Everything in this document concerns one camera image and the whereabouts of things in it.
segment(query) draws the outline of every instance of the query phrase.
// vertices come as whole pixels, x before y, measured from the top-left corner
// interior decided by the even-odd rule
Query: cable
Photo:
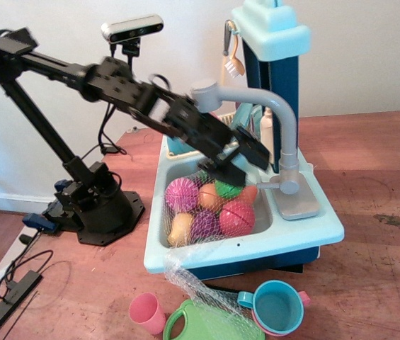
[[[23,264],[26,264],[27,262],[29,262],[32,259],[35,259],[36,257],[42,256],[43,254],[47,254],[50,253],[49,257],[47,258],[47,260],[42,264],[42,266],[37,270],[37,272],[41,271],[42,268],[44,268],[44,266],[48,263],[48,261],[50,261],[50,259],[53,256],[53,250],[45,250],[45,251],[41,251],[40,253],[37,253],[36,255],[33,255],[31,257],[29,257],[28,259],[25,259],[22,261],[22,258],[28,253],[28,251],[30,250],[30,248],[32,247],[32,245],[34,245],[35,240],[41,235],[41,231],[38,230],[38,232],[36,232],[36,234],[32,237],[32,239],[30,240],[30,242],[28,242],[28,244],[25,246],[25,248],[23,249],[23,251],[17,255],[17,257],[9,264],[8,268],[6,268],[5,274],[3,275],[3,277],[0,279],[0,288],[3,284],[3,282],[5,282],[6,284],[6,292],[4,294],[0,293],[0,299],[3,301],[5,300],[6,295],[9,293],[9,291],[12,289],[12,287],[10,287],[10,285],[12,285],[13,279],[14,279],[14,274],[16,272],[16,270],[18,268],[20,268]]]
[[[113,144],[111,143],[103,143],[104,147],[115,147]],[[95,149],[97,149],[98,147],[100,147],[99,144],[94,145],[92,148],[90,148],[90,150],[88,150],[81,158],[81,160],[84,160],[85,158],[87,158],[87,156],[92,153]]]
[[[110,44],[110,55],[111,55],[111,57],[114,57],[115,51],[116,51],[116,44]],[[112,115],[114,114],[115,110],[116,110],[116,106],[113,106],[110,109],[110,103],[107,103],[107,109],[105,110],[105,115],[103,116],[101,126],[99,127],[98,146],[101,147],[101,154],[103,154],[103,155],[111,154],[111,153],[118,153],[118,152],[121,153],[121,154],[124,154],[124,155],[127,154],[127,151],[123,147],[117,146],[109,138],[109,136],[107,136],[106,133],[104,132],[105,126],[107,125],[107,123],[110,120],[110,118],[112,118]],[[105,143],[102,141],[102,137],[105,137],[109,141],[111,146],[106,147]]]
[[[117,184],[115,190],[112,193],[104,194],[104,193],[101,193],[100,191],[97,191],[96,188],[92,188],[95,193],[97,193],[99,196],[101,196],[103,198],[112,198],[119,190],[121,190],[121,185],[122,185],[122,177],[119,174],[117,174],[114,171],[110,171],[110,170],[108,172],[110,174],[118,177],[118,184]]]
[[[169,81],[166,77],[164,77],[164,76],[162,76],[161,74],[158,74],[158,73],[151,74],[151,75],[148,77],[148,80],[151,82],[152,85],[154,85],[155,87],[159,87],[159,88],[161,89],[161,87],[160,87],[159,85],[157,85],[156,83],[154,83],[154,80],[155,80],[155,79],[160,79],[160,80],[162,80],[162,81],[165,83],[165,85],[166,85],[166,89],[169,90],[169,91],[171,91],[171,84],[170,84],[170,81]]]
[[[109,154],[109,153],[118,153],[118,152],[121,153],[121,154],[124,154],[124,155],[127,154],[127,151],[126,151],[124,148],[117,146],[117,145],[109,138],[109,136],[107,136],[106,133],[104,132],[105,126],[107,125],[107,123],[108,123],[108,121],[110,120],[110,118],[112,118],[112,115],[114,114],[115,110],[116,110],[116,106],[113,106],[113,107],[110,109],[110,103],[107,104],[107,110],[105,111],[105,115],[104,115],[104,117],[103,117],[101,126],[99,127],[99,132],[98,132],[98,145],[99,145],[99,147],[101,147],[101,153],[104,154],[104,155],[105,155],[105,154]],[[107,147],[105,147],[105,143],[102,141],[102,137],[103,137],[103,136],[109,141],[109,143],[112,145],[112,147],[115,148],[116,151],[114,151],[114,150],[113,150],[113,151],[110,151]]]

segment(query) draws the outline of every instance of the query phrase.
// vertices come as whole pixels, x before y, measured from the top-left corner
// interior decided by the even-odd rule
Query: pink toy fruit
[[[255,226],[255,212],[248,203],[232,200],[223,206],[219,221],[223,235],[244,236],[250,234]]]
[[[213,239],[222,235],[219,219],[210,210],[201,210],[190,228],[190,243]]]
[[[166,188],[165,201],[175,213],[188,212],[198,204],[198,187],[188,178],[177,178]]]

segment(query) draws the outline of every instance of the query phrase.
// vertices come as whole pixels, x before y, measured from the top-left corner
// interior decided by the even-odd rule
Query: orange toy fruit
[[[200,188],[200,192],[198,193],[198,203],[202,208],[218,212],[226,202],[227,200],[217,195],[213,183],[205,184]]]
[[[237,196],[237,199],[247,202],[249,205],[253,205],[256,195],[258,195],[258,188],[256,188],[256,186],[246,186],[239,196]]]

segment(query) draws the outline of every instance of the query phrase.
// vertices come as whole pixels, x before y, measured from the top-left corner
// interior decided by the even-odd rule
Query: mesh bag
[[[230,186],[202,170],[174,179],[165,190],[164,231],[170,247],[177,250],[168,251],[164,259],[165,276],[189,294],[213,339],[264,337],[235,293],[208,288],[182,264],[193,256],[198,259],[204,242],[218,241],[218,248],[221,240],[250,234],[256,221],[256,194],[254,185]]]
[[[231,186],[205,171],[174,179],[164,196],[168,244],[183,247],[250,234],[256,194],[255,186]]]

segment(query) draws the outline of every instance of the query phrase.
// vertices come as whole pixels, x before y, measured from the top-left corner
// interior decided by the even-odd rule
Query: black robotic arm
[[[87,101],[106,101],[154,130],[181,138],[207,157],[199,167],[221,181],[244,185],[245,173],[232,164],[237,154],[267,169],[267,149],[244,129],[230,130],[210,114],[200,113],[187,96],[155,84],[137,82],[129,65],[122,60],[106,57],[101,64],[82,66],[36,53],[37,46],[26,28],[0,37],[0,85],[73,178],[55,186],[57,200],[43,213],[53,223],[51,228],[75,231],[82,243],[106,245],[131,232],[144,207],[137,193],[120,190],[120,183],[104,163],[96,162],[88,168],[70,150],[16,81],[24,71],[60,81],[77,90]],[[158,101],[165,101],[169,106],[160,121],[151,118]],[[225,146],[234,138],[239,146],[225,154]]]

